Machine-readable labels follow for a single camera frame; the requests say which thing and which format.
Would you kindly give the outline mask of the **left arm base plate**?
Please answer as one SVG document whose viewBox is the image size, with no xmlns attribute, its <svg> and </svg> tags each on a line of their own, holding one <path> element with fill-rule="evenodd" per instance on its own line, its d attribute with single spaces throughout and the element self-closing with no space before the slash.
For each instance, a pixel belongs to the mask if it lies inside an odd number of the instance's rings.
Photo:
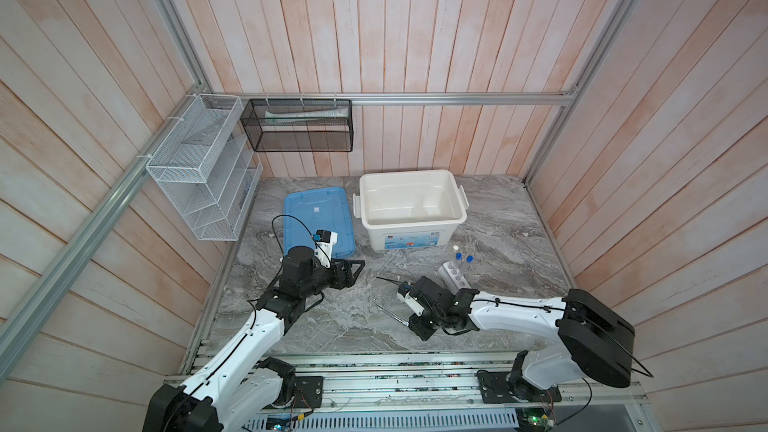
<svg viewBox="0 0 768 432">
<path fill-rule="evenodd" d="M 264 408 L 284 409 L 291 406 L 316 409 L 321 407 L 324 389 L 322 376 L 288 376 L 281 378 L 254 375 L 246 383 L 246 395 L 242 402 L 249 410 Z"/>
</svg>

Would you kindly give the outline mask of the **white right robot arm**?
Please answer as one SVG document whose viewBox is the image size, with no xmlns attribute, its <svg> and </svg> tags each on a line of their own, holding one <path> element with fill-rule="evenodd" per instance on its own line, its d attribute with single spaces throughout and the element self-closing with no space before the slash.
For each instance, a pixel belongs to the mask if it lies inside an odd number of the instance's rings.
<svg viewBox="0 0 768 432">
<path fill-rule="evenodd" d="M 422 277 L 400 283 L 397 296 L 412 311 L 409 329 L 423 341 L 438 330 L 451 336 L 502 330 L 550 340 L 544 349 L 518 352 L 506 373 L 478 371 L 486 403 L 557 402 L 560 384 L 580 379 L 618 389 L 631 383 L 635 330 L 585 290 L 524 299 L 450 291 Z"/>
</svg>

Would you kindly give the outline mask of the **small clear glass beaker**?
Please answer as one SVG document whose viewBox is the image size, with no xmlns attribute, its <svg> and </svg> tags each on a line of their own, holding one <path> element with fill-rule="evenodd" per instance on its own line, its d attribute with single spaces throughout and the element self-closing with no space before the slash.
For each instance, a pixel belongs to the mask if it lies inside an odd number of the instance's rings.
<svg viewBox="0 0 768 432">
<path fill-rule="evenodd" d="M 428 208 L 425 206 L 423 201 L 419 202 L 418 204 L 412 207 L 411 218 L 416 222 L 423 222 L 428 220 L 429 218 Z"/>
</svg>

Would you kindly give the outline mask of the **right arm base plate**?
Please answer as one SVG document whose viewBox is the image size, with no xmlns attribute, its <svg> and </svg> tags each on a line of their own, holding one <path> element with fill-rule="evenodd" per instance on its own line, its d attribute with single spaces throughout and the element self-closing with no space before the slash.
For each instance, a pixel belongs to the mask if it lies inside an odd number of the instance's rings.
<svg viewBox="0 0 768 432">
<path fill-rule="evenodd" d="M 484 404 L 507 403 L 557 403 L 562 401 L 560 389 L 557 386 L 549 389 L 538 389 L 522 378 L 510 380 L 508 372 L 490 372 L 478 370 L 476 378 Z"/>
</svg>

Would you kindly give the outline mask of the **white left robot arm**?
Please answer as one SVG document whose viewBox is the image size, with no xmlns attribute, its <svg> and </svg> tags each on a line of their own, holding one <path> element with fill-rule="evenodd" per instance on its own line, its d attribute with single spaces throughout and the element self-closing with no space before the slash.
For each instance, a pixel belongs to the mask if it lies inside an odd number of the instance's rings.
<svg viewBox="0 0 768 432">
<path fill-rule="evenodd" d="M 144 431 L 236 431 L 261 409 L 295 400 L 295 368 L 267 358 L 303 313 L 307 299 L 355 285 L 363 260 L 320 259 L 321 250 L 291 248 L 278 275 L 230 341 L 181 385 L 162 385 L 150 399 Z"/>
</svg>

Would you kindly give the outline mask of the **test tube blue cap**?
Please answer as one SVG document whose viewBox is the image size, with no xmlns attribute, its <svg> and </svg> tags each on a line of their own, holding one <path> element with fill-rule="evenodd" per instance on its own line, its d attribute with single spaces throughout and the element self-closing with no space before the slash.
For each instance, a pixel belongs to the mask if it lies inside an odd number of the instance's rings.
<svg viewBox="0 0 768 432">
<path fill-rule="evenodd" d="M 462 274 L 461 268 L 463 263 L 464 263 L 464 256 L 460 252 L 457 252 L 455 254 L 455 261 L 454 261 L 454 274 L 456 276 L 459 276 Z"/>
<path fill-rule="evenodd" d="M 474 257 L 472 255 L 468 255 L 465 258 L 465 261 L 462 264 L 462 268 L 461 268 L 461 271 L 464 277 L 467 277 L 469 275 L 473 262 L 474 262 Z"/>
</svg>

